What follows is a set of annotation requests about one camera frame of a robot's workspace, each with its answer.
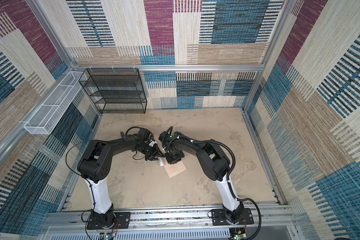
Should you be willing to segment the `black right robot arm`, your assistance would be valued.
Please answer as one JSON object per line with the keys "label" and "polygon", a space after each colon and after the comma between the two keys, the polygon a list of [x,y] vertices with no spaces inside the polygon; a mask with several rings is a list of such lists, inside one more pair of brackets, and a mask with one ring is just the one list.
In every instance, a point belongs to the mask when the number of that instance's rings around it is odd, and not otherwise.
{"label": "black right robot arm", "polygon": [[231,173],[235,162],[231,162],[222,148],[227,146],[215,140],[197,141],[180,132],[170,134],[162,132],[159,136],[165,150],[168,164],[176,164],[185,157],[184,152],[194,155],[204,174],[218,187],[223,200],[223,209],[230,224],[242,221],[244,204],[238,199]]}

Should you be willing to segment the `pink envelope with flap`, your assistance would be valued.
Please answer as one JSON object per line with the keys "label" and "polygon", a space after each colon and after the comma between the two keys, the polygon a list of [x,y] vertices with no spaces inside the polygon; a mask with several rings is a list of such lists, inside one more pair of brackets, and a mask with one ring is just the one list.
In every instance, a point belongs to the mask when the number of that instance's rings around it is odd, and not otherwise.
{"label": "pink envelope with flap", "polygon": [[169,178],[172,178],[186,170],[185,165],[183,162],[178,162],[176,164],[168,164],[166,160],[164,160],[164,168],[169,176]]}

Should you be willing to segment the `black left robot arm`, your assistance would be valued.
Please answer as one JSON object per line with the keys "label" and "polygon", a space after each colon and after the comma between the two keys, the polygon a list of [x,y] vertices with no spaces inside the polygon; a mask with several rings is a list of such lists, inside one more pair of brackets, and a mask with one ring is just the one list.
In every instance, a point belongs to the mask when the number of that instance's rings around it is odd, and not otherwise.
{"label": "black left robot arm", "polygon": [[87,183],[93,204],[89,217],[89,223],[93,226],[110,229],[116,225],[117,217],[109,198],[107,177],[113,157],[127,151],[142,153],[146,161],[164,158],[148,129],[131,127],[125,133],[121,132],[120,139],[90,141],[78,163],[77,171]]}

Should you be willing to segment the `white glue stick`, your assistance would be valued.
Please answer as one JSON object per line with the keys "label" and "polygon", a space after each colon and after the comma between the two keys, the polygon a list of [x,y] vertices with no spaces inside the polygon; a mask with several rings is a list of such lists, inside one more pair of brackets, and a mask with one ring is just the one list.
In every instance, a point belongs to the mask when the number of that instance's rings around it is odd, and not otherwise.
{"label": "white glue stick", "polygon": [[163,158],[158,158],[158,161],[159,161],[159,164],[160,164],[161,167],[163,167],[165,165]]}

